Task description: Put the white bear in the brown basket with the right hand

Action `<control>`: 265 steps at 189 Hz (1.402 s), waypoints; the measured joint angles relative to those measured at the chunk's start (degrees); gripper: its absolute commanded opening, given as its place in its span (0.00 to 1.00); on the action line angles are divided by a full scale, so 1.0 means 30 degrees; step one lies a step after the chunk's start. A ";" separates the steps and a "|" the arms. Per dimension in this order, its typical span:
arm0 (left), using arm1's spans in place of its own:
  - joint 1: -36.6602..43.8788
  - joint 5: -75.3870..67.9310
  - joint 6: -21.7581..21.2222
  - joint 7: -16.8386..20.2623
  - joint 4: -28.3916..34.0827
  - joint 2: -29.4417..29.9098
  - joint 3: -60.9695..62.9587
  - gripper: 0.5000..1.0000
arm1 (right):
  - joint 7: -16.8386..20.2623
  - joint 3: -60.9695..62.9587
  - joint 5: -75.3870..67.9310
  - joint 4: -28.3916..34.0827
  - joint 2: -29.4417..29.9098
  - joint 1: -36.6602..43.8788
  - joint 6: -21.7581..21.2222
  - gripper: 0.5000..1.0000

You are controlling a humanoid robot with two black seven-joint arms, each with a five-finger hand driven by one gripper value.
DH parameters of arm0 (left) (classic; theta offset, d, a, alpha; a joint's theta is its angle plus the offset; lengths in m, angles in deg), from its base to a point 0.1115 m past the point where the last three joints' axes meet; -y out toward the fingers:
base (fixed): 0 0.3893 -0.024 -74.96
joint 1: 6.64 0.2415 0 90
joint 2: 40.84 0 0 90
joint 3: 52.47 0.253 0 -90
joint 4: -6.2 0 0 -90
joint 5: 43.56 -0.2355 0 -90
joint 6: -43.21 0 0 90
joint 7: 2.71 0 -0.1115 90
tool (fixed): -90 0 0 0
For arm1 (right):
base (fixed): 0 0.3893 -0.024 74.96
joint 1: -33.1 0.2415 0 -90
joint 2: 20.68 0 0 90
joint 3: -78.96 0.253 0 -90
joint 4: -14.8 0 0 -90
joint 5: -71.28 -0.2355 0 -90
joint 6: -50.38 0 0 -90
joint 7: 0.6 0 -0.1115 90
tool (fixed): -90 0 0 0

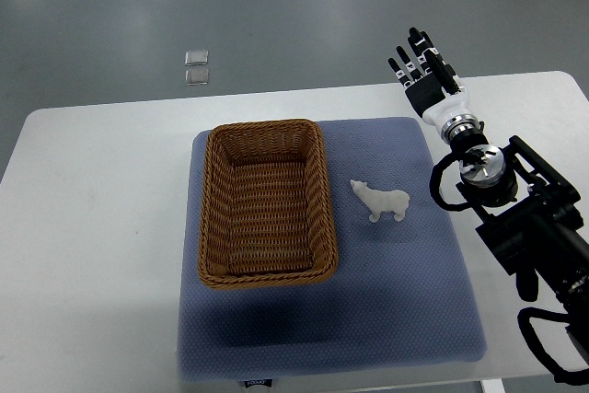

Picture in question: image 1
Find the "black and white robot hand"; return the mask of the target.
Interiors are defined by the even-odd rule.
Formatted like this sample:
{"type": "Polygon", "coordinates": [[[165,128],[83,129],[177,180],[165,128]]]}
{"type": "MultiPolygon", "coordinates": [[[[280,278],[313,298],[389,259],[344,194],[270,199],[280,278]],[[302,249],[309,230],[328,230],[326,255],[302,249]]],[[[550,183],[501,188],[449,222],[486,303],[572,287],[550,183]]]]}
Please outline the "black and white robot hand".
{"type": "Polygon", "coordinates": [[[478,118],[468,108],[466,88],[428,34],[411,28],[408,44],[414,56],[398,46],[398,56],[389,58],[388,64],[418,116],[445,137],[456,127],[479,128],[478,118]]]}

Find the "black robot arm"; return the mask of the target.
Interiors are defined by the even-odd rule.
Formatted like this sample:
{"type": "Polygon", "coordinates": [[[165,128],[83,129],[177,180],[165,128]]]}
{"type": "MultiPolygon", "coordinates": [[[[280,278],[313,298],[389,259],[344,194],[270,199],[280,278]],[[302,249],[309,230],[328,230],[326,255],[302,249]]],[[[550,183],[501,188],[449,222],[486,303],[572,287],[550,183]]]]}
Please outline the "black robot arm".
{"type": "Polygon", "coordinates": [[[588,244],[578,233],[583,227],[575,207],[579,192],[520,137],[511,137],[503,148],[489,144],[482,122],[470,114],[449,118],[441,137],[451,151],[433,167],[433,200],[449,212],[477,214],[479,237],[530,304],[517,315],[529,350],[556,382],[587,384],[587,370],[561,367],[532,324],[535,319],[564,324],[577,352],[588,356],[588,244]],[[541,281],[563,312],[532,305],[541,281]]]}

